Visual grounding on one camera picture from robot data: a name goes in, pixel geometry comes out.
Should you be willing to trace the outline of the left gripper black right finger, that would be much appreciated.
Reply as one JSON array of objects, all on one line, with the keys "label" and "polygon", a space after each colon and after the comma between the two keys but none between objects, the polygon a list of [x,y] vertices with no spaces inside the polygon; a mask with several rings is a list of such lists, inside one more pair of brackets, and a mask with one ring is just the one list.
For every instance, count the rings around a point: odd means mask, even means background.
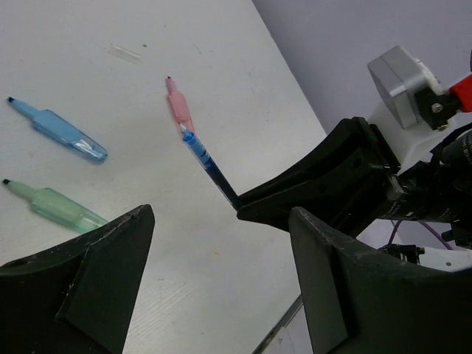
[{"label": "left gripper black right finger", "polygon": [[471,270],[440,271],[378,251],[303,208],[289,217],[315,353],[469,353]]}]

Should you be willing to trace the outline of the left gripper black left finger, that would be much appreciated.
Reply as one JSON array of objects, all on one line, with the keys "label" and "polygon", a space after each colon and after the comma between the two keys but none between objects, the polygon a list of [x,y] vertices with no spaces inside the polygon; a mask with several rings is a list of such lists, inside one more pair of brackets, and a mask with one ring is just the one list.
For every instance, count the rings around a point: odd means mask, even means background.
[{"label": "left gripper black left finger", "polygon": [[1,266],[2,353],[122,353],[155,218],[141,205]]}]

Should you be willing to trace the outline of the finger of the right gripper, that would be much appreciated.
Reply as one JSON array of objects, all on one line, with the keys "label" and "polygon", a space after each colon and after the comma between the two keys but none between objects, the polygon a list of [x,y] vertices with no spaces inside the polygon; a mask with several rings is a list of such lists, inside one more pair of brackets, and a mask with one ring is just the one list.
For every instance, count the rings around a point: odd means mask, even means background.
[{"label": "finger of the right gripper", "polygon": [[294,207],[332,228],[360,235],[381,214],[400,164],[378,127],[342,119],[308,155],[240,196],[237,218],[283,231]]}]

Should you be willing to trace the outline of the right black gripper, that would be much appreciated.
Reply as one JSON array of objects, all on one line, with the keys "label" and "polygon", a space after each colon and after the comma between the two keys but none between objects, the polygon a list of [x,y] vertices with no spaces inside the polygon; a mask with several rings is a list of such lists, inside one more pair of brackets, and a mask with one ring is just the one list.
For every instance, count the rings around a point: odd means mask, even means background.
[{"label": "right black gripper", "polygon": [[471,126],[449,134],[418,162],[398,176],[403,194],[383,213],[386,220],[448,223],[440,240],[471,248]]}]

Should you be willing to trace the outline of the green transparent highlighter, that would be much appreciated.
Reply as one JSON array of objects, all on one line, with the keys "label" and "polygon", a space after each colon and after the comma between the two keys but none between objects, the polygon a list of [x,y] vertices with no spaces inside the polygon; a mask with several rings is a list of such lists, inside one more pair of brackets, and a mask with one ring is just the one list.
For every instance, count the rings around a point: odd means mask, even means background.
[{"label": "green transparent highlighter", "polygon": [[12,194],[27,201],[33,212],[67,229],[83,234],[108,223],[105,218],[53,189],[36,189],[9,179],[2,183]]}]

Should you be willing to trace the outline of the blue pen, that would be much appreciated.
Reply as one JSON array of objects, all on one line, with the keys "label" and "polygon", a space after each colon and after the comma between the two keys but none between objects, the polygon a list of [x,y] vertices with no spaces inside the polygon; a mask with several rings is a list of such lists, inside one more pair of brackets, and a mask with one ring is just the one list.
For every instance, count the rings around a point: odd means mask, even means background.
[{"label": "blue pen", "polygon": [[206,174],[212,179],[214,184],[222,192],[233,209],[238,211],[241,205],[238,195],[232,188],[231,184],[227,181],[226,177],[221,172],[213,158],[210,156],[200,139],[182,124],[179,125],[179,129],[182,135],[183,143],[198,160]]}]

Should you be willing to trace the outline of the pink transparent highlighter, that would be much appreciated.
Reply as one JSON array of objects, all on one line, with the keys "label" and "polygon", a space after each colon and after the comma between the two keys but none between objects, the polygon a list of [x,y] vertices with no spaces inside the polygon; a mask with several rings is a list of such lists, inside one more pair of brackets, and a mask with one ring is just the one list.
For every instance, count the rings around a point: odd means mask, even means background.
[{"label": "pink transparent highlighter", "polygon": [[167,102],[177,130],[180,131],[180,125],[183,125],[187,130],[195,133],[185,96],[178,90],[172,77],[167,76],[165,83],[167,87]]}]

